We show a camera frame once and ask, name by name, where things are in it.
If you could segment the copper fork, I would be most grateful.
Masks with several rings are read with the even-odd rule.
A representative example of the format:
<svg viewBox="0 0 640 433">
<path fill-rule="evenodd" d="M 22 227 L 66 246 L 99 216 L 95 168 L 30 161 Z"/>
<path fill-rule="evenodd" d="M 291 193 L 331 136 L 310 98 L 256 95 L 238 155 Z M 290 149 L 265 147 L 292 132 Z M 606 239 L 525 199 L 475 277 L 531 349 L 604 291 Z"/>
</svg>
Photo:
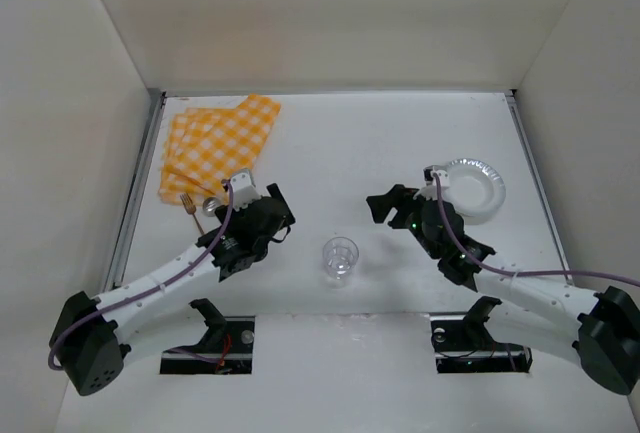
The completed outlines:
<svg viewBox="0 0 640 433">
<path fill-rule="evenodd" d="M 193 202 L 192 198 L 190 197 L 190 195 L 188 193 L 182 193 L 180 195 L 180 199 L 182 202 L 182 205 L 184 207 L 185 212 L 194 220 L 195 225 L 198 229 L 198 232 L 200 233 L 200 235 L 204 234 L 204 229 L 202 228 L 199 220 L 196 217 L 196 205 Z"/>
</svg>

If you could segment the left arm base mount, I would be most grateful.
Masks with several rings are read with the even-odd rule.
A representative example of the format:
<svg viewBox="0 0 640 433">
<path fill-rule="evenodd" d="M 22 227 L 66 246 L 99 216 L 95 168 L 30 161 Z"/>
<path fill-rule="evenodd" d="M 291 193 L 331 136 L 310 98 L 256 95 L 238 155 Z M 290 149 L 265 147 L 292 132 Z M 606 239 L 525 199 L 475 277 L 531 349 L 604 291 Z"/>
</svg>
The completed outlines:
<svg viewBox="0 0 640 433">
<path fill-rule="evenodd" d="M 198 341 L 180 345 L 162 354 L 161 375 L 249 375 L 253 367 L 256 318 L 226 316 L 208 299 L 190 303 L 204 326 Z"/>
</svg>

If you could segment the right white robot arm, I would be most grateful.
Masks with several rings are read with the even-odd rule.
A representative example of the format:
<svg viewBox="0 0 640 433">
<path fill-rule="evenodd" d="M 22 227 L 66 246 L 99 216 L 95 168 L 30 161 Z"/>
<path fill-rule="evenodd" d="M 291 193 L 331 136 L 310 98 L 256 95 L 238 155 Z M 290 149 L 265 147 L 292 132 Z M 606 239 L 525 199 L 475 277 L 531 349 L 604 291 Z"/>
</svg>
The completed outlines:
<svg viewBox="0 0 640 433">
<path fill-rule="evenodd" d="M 556 282 L 538 272 L 509 272 L 496 252 L 464 232 L 446 201 L 394 185 L 367 197 L 375 223 L 409 231 L 451 283 L 480 294 L 467 327 L 499 343 L 544 351 L 579 366 L 604 389 L 628 396 L 639 381 L 639 308 L 625 291 Z"/>
</svg>

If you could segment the clear plastic cup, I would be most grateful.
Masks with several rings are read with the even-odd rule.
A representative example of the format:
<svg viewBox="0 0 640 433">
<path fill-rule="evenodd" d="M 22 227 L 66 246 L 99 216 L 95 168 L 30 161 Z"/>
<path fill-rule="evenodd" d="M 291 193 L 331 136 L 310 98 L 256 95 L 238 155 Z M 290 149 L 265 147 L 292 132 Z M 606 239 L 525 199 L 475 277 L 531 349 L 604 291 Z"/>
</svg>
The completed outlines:
<svg viewBox="0 0 640 433">
<path fill-rule="evenodd" d="M 359 260 L 359 249 L 347 237 L 334 237 L 323 247 L 322 261 L 326 283 L 332 288 L 346 286 L 354 275 Z"/>
</svg>

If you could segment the white round plate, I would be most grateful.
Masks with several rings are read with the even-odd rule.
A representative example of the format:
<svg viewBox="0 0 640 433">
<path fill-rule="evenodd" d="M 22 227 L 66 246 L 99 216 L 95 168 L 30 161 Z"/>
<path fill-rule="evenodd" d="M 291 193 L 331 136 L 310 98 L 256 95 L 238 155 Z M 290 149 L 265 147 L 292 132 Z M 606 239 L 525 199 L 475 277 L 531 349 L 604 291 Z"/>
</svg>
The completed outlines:
<svg viewBox="0 0 640 433">
<path fill-rule="evenodd" d="M 498 171 L 486 162 L 458 158 L 444 167 L 449 186 L 442 189 L 443 200 L 458 214 L 480 224 L 494 217 L 506 200 L 506 185 Z"/>
</svg>

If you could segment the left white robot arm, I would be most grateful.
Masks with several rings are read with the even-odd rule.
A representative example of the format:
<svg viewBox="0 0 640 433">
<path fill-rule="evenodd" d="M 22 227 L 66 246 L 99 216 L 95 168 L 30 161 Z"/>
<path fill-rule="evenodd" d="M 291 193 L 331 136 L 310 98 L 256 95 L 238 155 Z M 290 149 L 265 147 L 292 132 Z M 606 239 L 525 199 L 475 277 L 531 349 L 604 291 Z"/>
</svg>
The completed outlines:
<svg viewBox="0 0 640 433">
<path fill-rule="evenodd" d="M 220 226 L 174 259 L 117 289 L 64 303 L 49 341 L 49 366 L 63 371 L 81 396 L 111 384 L 147 356 L 205 362 L 211 374 L 250 370 L 254 322 L 223 315 L 212 302 L 215 287 L 264 260 L 295 222 L 277 184 L 241 204 L 242 188 L 227 184 L 234 201 L 216 214 Z"/>
</svg>

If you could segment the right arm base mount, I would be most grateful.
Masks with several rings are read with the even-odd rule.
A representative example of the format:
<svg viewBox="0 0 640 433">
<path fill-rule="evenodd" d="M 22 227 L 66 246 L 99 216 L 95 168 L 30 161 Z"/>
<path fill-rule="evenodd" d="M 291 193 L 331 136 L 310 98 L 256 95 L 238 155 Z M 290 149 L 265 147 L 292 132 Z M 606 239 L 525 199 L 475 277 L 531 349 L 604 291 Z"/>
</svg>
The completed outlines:
<svg viewBox="0 0 640 433">
<path fill-rule="evenodd" d="M 481 297 L 467 312 L 430 316 L 431 344 L 439 374 L 528 373 L 531 350 L 498 343 L 486 329 L 489 314 L 501 304 Z"/>
</svg>

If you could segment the silver spoon copper handle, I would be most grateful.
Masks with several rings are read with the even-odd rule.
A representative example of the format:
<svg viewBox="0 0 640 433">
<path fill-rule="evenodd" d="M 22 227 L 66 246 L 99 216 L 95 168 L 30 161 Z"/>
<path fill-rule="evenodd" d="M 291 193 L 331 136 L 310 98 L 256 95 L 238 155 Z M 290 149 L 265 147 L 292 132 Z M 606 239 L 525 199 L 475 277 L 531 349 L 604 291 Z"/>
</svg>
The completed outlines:
<svg viewBox="0 0 640 433">
<path fill-rule="evenodd" d="M 223 206 L 224 203 L 216 196 L 207 197 L 202 203 L 202 213 L 206 217 L 215 217 L 216 211 L 219 207 Z"/>
</svg>

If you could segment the yellow checkered cloth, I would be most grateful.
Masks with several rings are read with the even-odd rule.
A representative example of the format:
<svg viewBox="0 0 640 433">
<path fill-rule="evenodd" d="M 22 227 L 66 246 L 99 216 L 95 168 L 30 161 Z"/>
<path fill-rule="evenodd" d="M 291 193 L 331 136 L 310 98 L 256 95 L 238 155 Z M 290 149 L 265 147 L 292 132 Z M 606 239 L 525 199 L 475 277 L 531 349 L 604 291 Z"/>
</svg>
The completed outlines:
<svg viewBox="0 0 640 433">
<path fill-rule="evenodd" d="M 158 196 L 179 205 L 184 193 L 200 205 L 223 194 L 222 181 L 251 169 L 280 113 L 281 104 L 251 94 L 234 108 L 188 108 L 169 123 Z"/>
</svg>

